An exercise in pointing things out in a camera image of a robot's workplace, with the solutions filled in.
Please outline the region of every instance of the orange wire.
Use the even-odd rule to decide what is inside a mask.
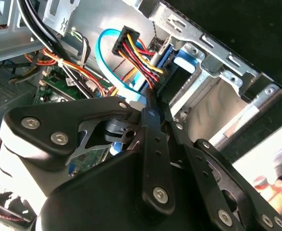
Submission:
[[[53,60],[55,60],[56,62],[60,62],[62,59],[60,59],[58,56],[50,53],[46,48],[44,48],[42,50],[42,53],[50,58],[52,58]],[[73,64],[71,62],[62,60],[61,61],[64,65],[77,70],[78,72],[80,72],[82,75],[84,75],[86,78],[88,78],[89,80],[93,81],[94,83],[96,83],[97,87],[99,88],[100,94],[105,97],[105,92],[104,89],[102,87],[102,85],[100,84],[100,82],[94,77],[92,76],[92,74],[90,72],[88,72],[87,70],[81,68],[80,66]]]
[[[140,38],[138,39],[138,42],[142,45],[142,47],[143,47],[143,49],[144,49],[145,51],[148,51],[148,49],[146,48],[144,42],[143,42]]]
[[[126,59],[126,60],[129,61],[131,64],[133,64],[134,67],[137,68],[137,69],[142,73],[142,71],[140,70],[140,68],[139,68],[137,65],[135,65],[126,55],[124,55],[121,51],[119,51],[119,54],[120,54],[124,59]],[[149,83],[150,88],[153,89],[153,84],[152,84],[152,82],[149,80],[149,78],[148,78],[146,75],[143,75],[143,76],[145,77],[146,81]]]

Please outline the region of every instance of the screw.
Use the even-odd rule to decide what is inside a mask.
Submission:
[[[191,51],[191,54],[197,54],[198,53],[198,50],[197,49],[193,49],[192,51]]]
[[[267,88],[266,90],[265,90],[265,93],[267,94],[267,95],[271,95],[272,93],[274,93],[275,92],[275,89],[274,88]]]
[[[149,110],[149,114],[150,114],[151,116],[156,116],[155,112],[153,112],[153,111],[151,111],[151,110]]]
[[[167,192],[163,188],[160,188],[160,187],[154,188],[153,195],[155,199],[159,203],[162,203],[162,204],[166,204],[169,200]]]
[[[282,220],[278,217],[274,217],[274,220],[282,228]]]
[[[51,135],[51,141],[57,145],[66,145],[68,143],[68,136],[62,132],[55,132]]]
[[[182,125],[177,124],[176,126],[178,127],[179,130],[183,130],[183,126]]]
[[[21,124],[27,129],[37,129],[40,126],[40,122],[32,117],[24,118]]]
[[[203,142],[203,145],[204,145],[205,148],[210,148],[209,144],[206,143],[205,141]]]
[[[119,105],[120,105],[122,108],[125,108],[125,109],[127,108],[126,104],[124,104],[124,103],[122,103],[122,102],[120,102]]]
[[[272,221],[265,215],[262,214],[262,219],[264,221],[265,224],[267,224],[269,227],[274,227],[274,225],[272,224]]]
[[[229,227],[232,226],[232,224],[233,224],[232,219],[231,219],[231,217],[229,216],[229,214],[228,214],[226,211],[224,211],[224,210],[222,210],[222,209],[219,210],[219,211],[218,211],[218,216],[219,216],[220,220],[221,220],[226,226],[229,226]]]

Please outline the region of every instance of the white wire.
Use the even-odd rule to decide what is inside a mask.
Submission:
[[[88,46],[87,46],[85,40],[83,40],[83,51],[82,51],[81,65],[80,65],[81,68],[84,68],[85,61],[86,61],[87,51],[88,51]]]

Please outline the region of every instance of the black connector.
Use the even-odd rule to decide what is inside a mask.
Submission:
[[[118,37],[117,41],[115,42],[114,47],[112,48],[112,53],[114,55],[121,56],[119,54],[119,51],[124,49],[123,42],[128,41],[127,34],[130,34],[131,39],[132,39],[134,44],[137,43],[137,40],[140,36],[140,33],[135,31],[134,29],[131,29],[127,26],[124,26],[122,31],[121,31],[120,36]]]

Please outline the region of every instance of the black mounting arm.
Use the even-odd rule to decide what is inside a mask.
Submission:
[[[60,171],[88,149],[125,144],[121,153],[54,190],[36,227],[282,231],[282,217],[209,142],[191,142],[166,103],[151,97],[148,105],[139,112],[107,97],[6,114],[2,144],[47,171]]]

